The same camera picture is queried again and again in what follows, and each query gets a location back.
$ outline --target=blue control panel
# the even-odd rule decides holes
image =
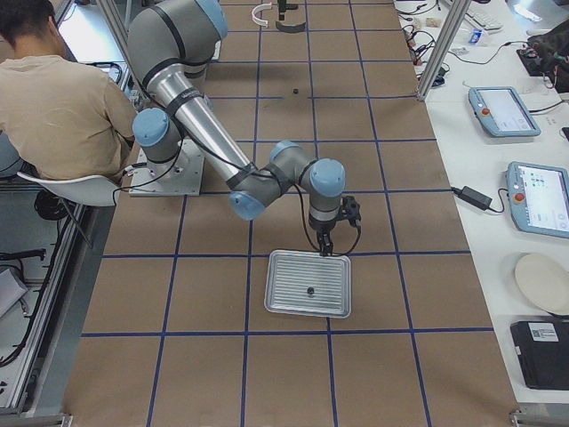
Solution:
[[[480,124],[493,137],[541,133],[513,87],[472,87],[469,101]]]
[[[569,238],[569,175],[565,169],[512,162],[506,181],[512,218],[520,230]]]

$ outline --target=person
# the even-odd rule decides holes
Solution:
[[[43,179],[100,174],[119,182],[136,110],[98,68],[66,60],[49,0],[0,0],[0,131]]]

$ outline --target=tablet screen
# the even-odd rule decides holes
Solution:
[[[530,166],[519,166],[519,171],[524,181],[529,225],[569,231],[569,201],[563,175]]]
[[[534,129],[527,119],[522,107],[512,92],[507,89],[481,90],[486,107],[490,109],[492,117],[503,132],[519,132]]]

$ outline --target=blue joint cap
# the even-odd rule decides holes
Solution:
[[[269,160],[272,162],[275,160],[276,156],[281,154],[281,151],[289,149],[290,147],[299,147],[299,144],[295,144],[292,141],[284,140],[280,141],[270,152]]]
[[[228,34],[228,22],[217,0],[196,0],[196,3],[210,19],[220,38],[225,38]]]
[[[330,158],[321,158],[310,171],[312,188],[325,197],[338,197],[346,186],[344,166]]]
[[[142,147],[158,144],[168,132],[170,119],[161,109],[143,109],[132,122],[136,141]]]
[[[265,210],[265,206],[259,200],[244,191],[231,192],[229,203],[235,213],[246,221],[254,220]]]

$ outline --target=metal tray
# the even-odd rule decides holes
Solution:
[[[276,313],[346,318],[351,312],[349,258],[273,251],[268,258],[265,308]]]

